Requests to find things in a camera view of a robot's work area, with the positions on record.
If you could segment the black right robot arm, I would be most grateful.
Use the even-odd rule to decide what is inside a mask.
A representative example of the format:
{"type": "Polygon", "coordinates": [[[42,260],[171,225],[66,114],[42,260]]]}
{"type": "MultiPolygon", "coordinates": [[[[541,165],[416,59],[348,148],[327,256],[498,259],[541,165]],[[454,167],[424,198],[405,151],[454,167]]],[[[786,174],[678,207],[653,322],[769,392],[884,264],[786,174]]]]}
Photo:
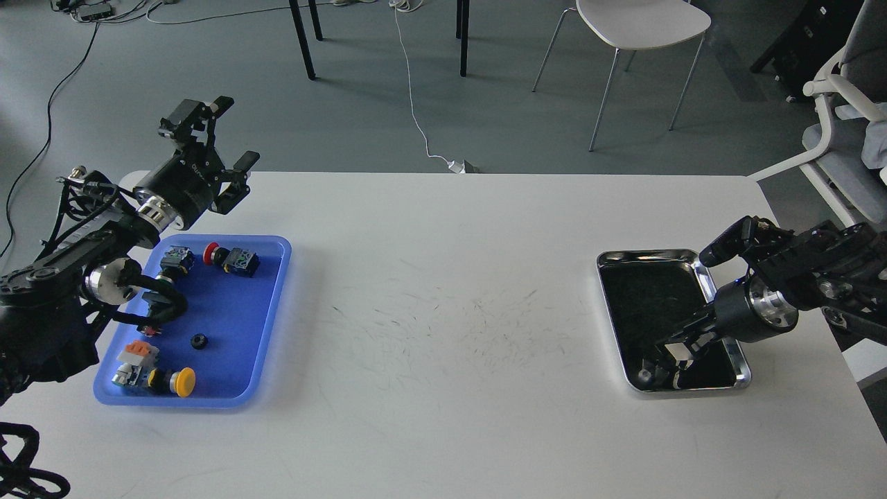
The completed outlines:
{"type": "Polygon", "coordinates": [[[883,231],[825,221],[796,234],[746,216],[698,256],[707,268],[737,257],[748,266],[745,275],[645,351],[641,370],[653,385],[678,387],[680,373],[723,339],[757,343],[788,333],[803,310],[821,310],[830,325],[885,343],[883,231]]]}

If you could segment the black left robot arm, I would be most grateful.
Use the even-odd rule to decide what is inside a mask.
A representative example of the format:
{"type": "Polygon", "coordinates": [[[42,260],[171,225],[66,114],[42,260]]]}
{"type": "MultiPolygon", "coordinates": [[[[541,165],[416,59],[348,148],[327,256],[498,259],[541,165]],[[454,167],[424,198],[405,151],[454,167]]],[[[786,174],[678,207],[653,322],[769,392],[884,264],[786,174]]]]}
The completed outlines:
{"type": "Polygon", "coordinates": [[[55,225],[31,265],[2,277],[3,401],[98,363],[96,344],[111,320],[158,329],[186,312],[186,298],[144,275],[129,252],[152,249],[165,229],[188,229],[206,211],[225,215],[248,195],[257,152],[226,168],[215,148],[216,122],[233,104],[228,96],[184,99],[159,123],[174,154],[131,190],[97,170],[61,177],[58,219],[75,224],[55,225]]]}

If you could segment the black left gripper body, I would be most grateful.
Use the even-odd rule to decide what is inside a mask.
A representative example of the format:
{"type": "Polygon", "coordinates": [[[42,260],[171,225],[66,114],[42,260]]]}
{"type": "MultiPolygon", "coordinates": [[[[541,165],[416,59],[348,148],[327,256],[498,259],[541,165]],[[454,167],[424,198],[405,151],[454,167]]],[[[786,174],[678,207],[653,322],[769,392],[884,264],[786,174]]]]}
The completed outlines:
{"type": "Polygon", "coordinates": [[[175,227],[190,229],[206,211],[215,209],[220,193],[222,161],[217,154],[199,158],[181,154],[170,158],[136,184],[134,193],[140,202],[156,196],[177,213],[175,227]]]}

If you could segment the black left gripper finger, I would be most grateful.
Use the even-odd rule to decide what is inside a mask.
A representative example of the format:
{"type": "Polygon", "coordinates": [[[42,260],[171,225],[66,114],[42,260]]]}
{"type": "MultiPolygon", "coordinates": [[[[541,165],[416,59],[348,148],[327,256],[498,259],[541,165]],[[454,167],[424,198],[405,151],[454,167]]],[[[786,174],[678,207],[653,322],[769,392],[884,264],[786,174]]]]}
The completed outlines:
{"type": "Polygon", "coordinates": [[[219,171],[219,186],[226,184],[226,187],[225,190],[213,197],[209,211],[228,214],[246,198],[250,192],[250,187],[247,185],[249,170],[259,161],[260,157],[259,152],[248,150],[238,158],[234,167],[219,171]]]}
{"type": "Polygon", "coordinates": [[[234,99],[228,96],[220,96],[211,103],[184,99],[168,117],[161,118],[158,134],[175,142],[175,151],[159,166],[171,165],[183,158],[185,152],[196,151],[213,167],[223,167],[215,149],[215,126],[216,120],[232,105],[234,99]]]}

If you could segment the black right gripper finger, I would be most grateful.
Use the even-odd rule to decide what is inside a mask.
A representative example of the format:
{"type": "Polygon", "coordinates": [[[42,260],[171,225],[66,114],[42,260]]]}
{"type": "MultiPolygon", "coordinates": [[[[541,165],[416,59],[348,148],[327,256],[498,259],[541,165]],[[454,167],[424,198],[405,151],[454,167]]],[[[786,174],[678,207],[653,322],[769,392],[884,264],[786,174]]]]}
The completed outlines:
{"type": "Polygon", "coordinates": [[[691,318],[683,320],[676,326],[671,335],[656,341],[656,347],[684,344],[691,354],[703,354],[713,345],[721,341],[720,332],[716,331],[717,316],[713,308],[703,308],[691,318]]]}
{"type": "Polygon", "coordinates": [[[728,354],[723,341],[709,343],[690,360],[678,363],[671,377],[674,389],[714,389],[728,387],[728,354]]]}

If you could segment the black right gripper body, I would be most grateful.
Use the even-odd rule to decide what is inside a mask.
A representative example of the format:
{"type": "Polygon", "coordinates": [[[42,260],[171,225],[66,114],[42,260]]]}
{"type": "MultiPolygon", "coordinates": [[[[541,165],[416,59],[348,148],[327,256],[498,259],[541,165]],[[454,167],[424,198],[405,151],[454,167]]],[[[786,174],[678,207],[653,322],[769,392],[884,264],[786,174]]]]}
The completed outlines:
{"type": "Polygon", "coordinates": [[[799,310],[758,277],[742,277],[723,285],[713,307],[714,331],[742,343],[788,333],[799,320],[799,310]]]}

